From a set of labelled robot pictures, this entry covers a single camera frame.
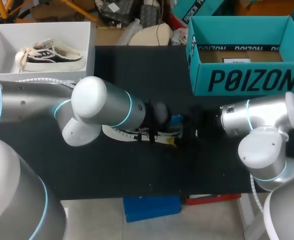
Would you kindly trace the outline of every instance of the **shoe sole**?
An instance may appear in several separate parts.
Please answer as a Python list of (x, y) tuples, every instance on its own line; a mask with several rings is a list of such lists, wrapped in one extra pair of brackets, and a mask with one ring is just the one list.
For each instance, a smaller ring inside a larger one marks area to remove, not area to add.
[(84, 59), (69, 62), (53, 62), (53, 63), (33, 63), (27, 62), (23, 71), (42, 72), (42, 71), (75, 71), (85, 65)]
[[(102, 125), (102, 131), (103, 133), (110, 137), (111, 139), (122, 141), (122, 142), (135, 142), (137, 139), (134, 139), (134, 137), (137, 137), (138, 134), (134, 133), (127, 133), (124, 131), (121, 131), (120, 129), (113, 128), (107, 125)], [(182, 133), (173, 133), (173, 136), (167, 136), (167, 135), (158, 135), (155, 136), (155, 142), (161, 143), (161, 144), (173, 144), (173, 141), (175, 137), (181, 137)], [(150, 141), (150, 138), (148, 135), (141, 135), (142, 141)]]

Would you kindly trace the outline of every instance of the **white cable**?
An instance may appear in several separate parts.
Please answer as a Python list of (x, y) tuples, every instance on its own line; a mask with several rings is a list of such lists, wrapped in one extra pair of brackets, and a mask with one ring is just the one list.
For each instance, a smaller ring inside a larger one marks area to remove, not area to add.
[(70, 87), (72, 89), (75, 88), (75, 85), (72, 83), (68, 83), (66, 81), (62, 81), (62, 80), (55, 79), (55, 78), (48, 78), (48, 77), (30, 78), (30, 79), (25, 79), (25, 80), (19, 80), (17, 82), (19, 82), (19, 83), (35, 83), (35, 82), (56, 83), (56, 84), (65, 85), (65, 86)]
[[(248, 123), (249, 123), (249, 128), (252, 131), (253, 128), (252, 128), (252, 125), (251, 125), (250, 115), (249, 115), (249, 101), (250, 100), (247, 100), (247, 103), (246, 103), (246, 113), (247, 113), (247, 119), (248, 119)], [(262, 207), (262, 205), (260, 203), (260, 200), (258, 198), (258, 194), (257, 194), (256, 187), (255, 187), (255, 182), (254, 182), (253, 176), (251, 174), (250, 174), (250, 183), (251, 183), (251, 190), (252, 190), (253, 197), (255, 198), (255, 201), (257, 203), (257, 206), (258, 206), (259, 210), (263, 213), (263, 207)]]
[(252, 190), (253, 197), (255, 198), (255, 201), (258, 205), (259, 210), (263, 213), (263, 207), (262, 207), (260, 200), (258, 198), (258, 194), (256, 192), (256, 187), (255, 187), (255, 182), (254, 182), (253, 176), (251, 174), (250, 174), (250, 183), (251, 183), (251, 190)]

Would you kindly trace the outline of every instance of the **white tile floor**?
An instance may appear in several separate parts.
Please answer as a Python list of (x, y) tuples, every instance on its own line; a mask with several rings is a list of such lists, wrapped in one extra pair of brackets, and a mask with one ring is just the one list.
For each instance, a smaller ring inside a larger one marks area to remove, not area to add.
[(127, 223), (122, 198), (62, 201), (66, 240), (243, 240), (235, 201), (183, 206), (179, 214)]

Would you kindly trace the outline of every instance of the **black and white sneaker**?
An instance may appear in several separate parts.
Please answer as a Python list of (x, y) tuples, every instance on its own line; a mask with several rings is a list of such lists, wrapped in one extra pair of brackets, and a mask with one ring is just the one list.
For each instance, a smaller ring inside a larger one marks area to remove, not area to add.
[[(102, 125), (102, 131), (106, 136), (122, 142), (150, 141), (149, 132), (143, 130), (126, 131)], [(154, 136), (154, 139), (156, 143), (174, 145), (175, 138), (180, 138), (181, 136), (182, 128), (178, 128), (172, 132), (158, 132), (158, 134)]]
[(20, 71), (74, 71), (85, 64), (82, 54), (53, 39), (24, 48), (16, 54)]
[(115, 127), (102, 125), (102, 131), (106, 136), (122, 142), (152, 142), (152, 139), (154, 139), (156, 143), (175, 145), (175, 139), (182, 136), (182, 124), (180, 121), (180, 116), (174, 116), (166, 132), (157, 131), (157, 133), (152, 138), (150, 137), (149, 129), (147, 128), (136, 130), (121, 130)]

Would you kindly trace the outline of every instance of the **teal cardboard box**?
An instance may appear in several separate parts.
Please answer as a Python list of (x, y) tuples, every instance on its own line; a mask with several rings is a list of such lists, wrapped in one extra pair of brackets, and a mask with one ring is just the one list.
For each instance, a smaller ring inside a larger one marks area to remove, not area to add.
[[(210, 57), (215, 53), (254, 57), (204, 62), (199, 53)], [(195, 96), (294, 93), (294, 22), (291, 17), (193, 16), (189, 22), (186, 54)], [(279, 60), (273, 61), (274, 55), (278, 55)]]
[(185, 24), (192, 16), (211, 16), (223, 0), (179, 0), (172, 12)]

